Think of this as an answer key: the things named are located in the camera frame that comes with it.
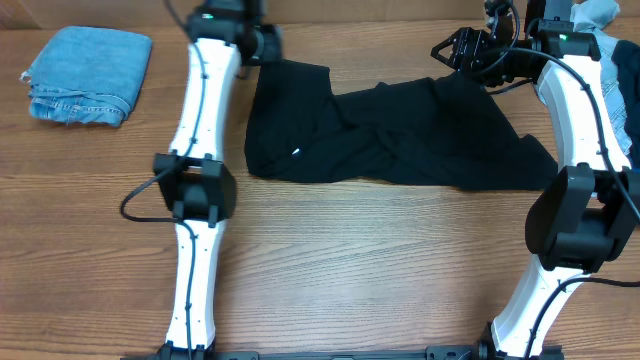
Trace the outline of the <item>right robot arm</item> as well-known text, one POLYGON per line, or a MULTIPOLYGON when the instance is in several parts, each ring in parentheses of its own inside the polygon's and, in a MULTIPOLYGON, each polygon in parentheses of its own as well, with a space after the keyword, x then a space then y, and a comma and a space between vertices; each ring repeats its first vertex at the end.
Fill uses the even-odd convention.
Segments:
POLYGON ((448 67, 499 94, 532 84, 547 107, 557 177, 531 207, 525 241, 531 258, 504 310, 473 345, 430 346, 429 359, 560 359, 544 339, 577 288, 598 281, 639 222, 639 175, 622 121, 605 26, 613 1, 510 1, 484 5, 484 30, 463 27, 443 42, 448 67))

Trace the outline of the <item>navy blue garment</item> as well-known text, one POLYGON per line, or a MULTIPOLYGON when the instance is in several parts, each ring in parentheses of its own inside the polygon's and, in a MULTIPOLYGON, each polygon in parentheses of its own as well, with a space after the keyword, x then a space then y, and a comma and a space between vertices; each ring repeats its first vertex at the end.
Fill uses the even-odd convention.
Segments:
POLYGON ((639 168, 639 53, 637 44, 619 40, 612 55, 627 115, 624 129, 631 139, 630 155, 636 169, 639 168))

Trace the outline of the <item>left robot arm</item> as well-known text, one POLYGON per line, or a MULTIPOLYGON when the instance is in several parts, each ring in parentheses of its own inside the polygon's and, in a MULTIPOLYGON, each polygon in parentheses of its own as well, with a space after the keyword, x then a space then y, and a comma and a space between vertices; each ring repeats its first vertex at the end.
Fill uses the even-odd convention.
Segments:
POLYGON ((174 307, 158 359, 212 359, 219 248, 236 206, 237 185, 224 163, 234 83, 248 66, 282 58, 281 32, 263 23, 262 1, 206 1, 183 29, 190 42, 182 114, 153 171, 175 225, 178 257, 174 307))

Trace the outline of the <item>black t-shirt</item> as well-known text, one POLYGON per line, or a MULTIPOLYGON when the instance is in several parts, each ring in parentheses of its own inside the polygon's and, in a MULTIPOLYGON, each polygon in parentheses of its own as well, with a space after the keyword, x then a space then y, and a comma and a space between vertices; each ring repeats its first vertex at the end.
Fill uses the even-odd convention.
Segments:
POLYGON ((558 172, 535 137, 519 136, 457 73, 336 95, 329 68, 293 61, 262 67, 244 150, 251 175, 298 183, 541 190, 558 172))

